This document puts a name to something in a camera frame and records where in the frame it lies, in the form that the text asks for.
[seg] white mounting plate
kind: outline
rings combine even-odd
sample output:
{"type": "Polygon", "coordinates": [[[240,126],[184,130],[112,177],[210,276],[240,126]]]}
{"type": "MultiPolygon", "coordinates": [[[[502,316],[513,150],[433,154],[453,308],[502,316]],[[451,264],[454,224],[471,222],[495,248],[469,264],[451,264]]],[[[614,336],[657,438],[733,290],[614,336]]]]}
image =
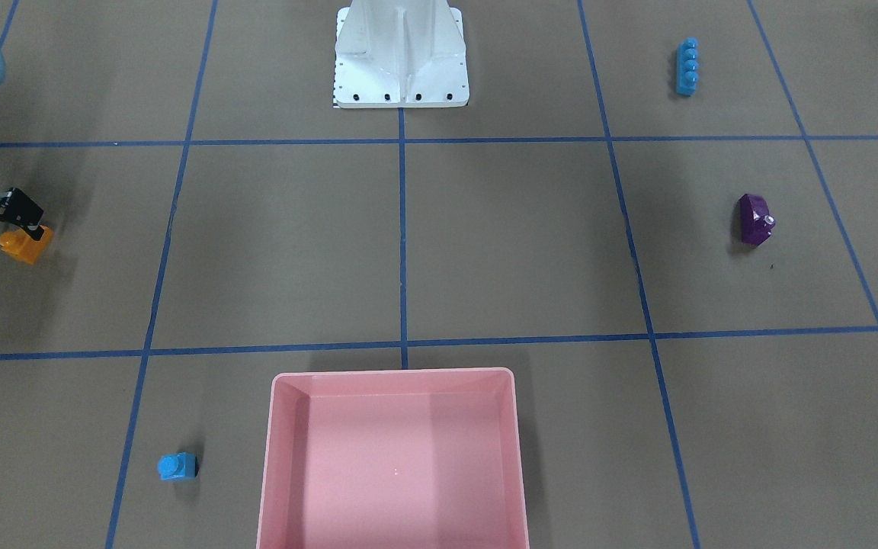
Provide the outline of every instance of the white mounting plate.
{"type": "MultiPolygon", "coordinates": [[[[341,35],[350,10],[348,7],[338,11],[335,35],[341,35]]],[[[463,12],[457,8],[450,11],[463,40],[463,12]]],[[[338,53],[334,108],[448,108],[463,107],[469,101],[466,51],[461,55],[433,56],[417,72],[404,78],[403,86],[401,74],[377,65],[375,59],[338,53]]]]}

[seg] gray surface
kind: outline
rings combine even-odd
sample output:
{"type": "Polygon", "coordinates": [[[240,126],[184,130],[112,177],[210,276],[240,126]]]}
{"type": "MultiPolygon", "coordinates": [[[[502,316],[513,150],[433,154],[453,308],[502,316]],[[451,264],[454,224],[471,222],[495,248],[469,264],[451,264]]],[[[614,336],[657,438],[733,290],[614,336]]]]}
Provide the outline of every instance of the gray surface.
{"type": "MultiPolygon", "coordinates": [[[[394,111],[330,108],[345,3],[220,1],[195,138],[397,140],[394,111]]],[[[578,3],[454,4],[473,100],[408,111],[405,135],[604,135],[578,3]]],[[[20,0],[0,142],[184,139],[210,5],[20,0]]],[[[756,7],[807,131],[878,134],[878,0],[756,7]]],[[[658,349],[703,547],[878,547],[877,319],[748,4],[585,14],[612,134],[691,138],[618,140],[618,179],[599,140],[408,143],[412,347],[495,338],[410,365],[515,372],[534,549],[692,546],[649,342],[532,343],[646,336],[618,181],[655,332],[697,338],[658,349]],[[703,80],[681,100],[687,35],[703,80]],[[754,251],[743,192],[778,222],[754,251]],[[877,331],[693,333],[829,326],[877,331]]],[[[812,145],[878,305],[878,140],[812,145]]],[[[158,286],[182,150],[0,145],[0,188],[56,229],[33,268],[0,253],[0,549],[105,546],[139,372],[113,547],[251,547],[272,377],[401,364],[398,143],[192,146],[158,286]],[[369,341],[392,348],[262,352],[369,341]],[[230,346],[257,347],[163,355],[230,346]],[[199,480],[158,482],[178,449],[199,480]]]]}
{"type": "Polygon", "coordinates": [[[878,547],[878,334],[659,347],[704,547],[878,547]]]}
{"type": "Polygon", "coordinates": [[[0,549],[98,546],[136,358],[0,362],[0,549]]]}

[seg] purple block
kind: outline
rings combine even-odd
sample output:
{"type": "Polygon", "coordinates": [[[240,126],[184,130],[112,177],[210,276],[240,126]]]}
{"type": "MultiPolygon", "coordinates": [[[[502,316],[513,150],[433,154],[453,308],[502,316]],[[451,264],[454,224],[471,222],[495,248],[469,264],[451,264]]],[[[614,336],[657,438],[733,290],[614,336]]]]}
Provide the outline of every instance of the purple block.
{"type": "Polygon", "coordinates": [[[756,194],[741,197],[741,241],[750,246],[760,246],[771,236],[774,218],[767,209],[767,201],[756,194]]]}

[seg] blue toy brick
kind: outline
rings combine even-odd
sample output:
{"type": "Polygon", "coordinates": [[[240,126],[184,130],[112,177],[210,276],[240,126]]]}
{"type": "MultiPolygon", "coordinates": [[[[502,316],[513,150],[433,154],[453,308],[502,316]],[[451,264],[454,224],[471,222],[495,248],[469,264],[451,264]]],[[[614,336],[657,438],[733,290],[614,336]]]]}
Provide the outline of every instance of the blue toy brick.
{"type": "Polygon", "coordinates": [[[697,81],[700,80],[700,63],[697,58],[700,56],[696,38],[687,38],[680,44],[676,51],[676,93],[681,96],[690,97],[697,90],[697,81]]]}
{"type": "Polygon", "coordinates": [[[161,480],[194,479],[198,473],[198,462],[195,454],[188,452],[170,453],[158,460],[158,474],[161,480]]]}

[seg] pink container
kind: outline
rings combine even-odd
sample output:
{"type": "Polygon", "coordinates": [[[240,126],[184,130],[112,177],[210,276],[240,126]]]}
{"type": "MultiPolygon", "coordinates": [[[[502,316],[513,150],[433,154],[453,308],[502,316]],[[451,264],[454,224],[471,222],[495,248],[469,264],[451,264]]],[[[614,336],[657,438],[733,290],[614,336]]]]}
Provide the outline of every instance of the pink container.
{"type": "Polygon", "coordinates": [[[257,549],[529,549],[505,368],[273,380],[257,549]]]}

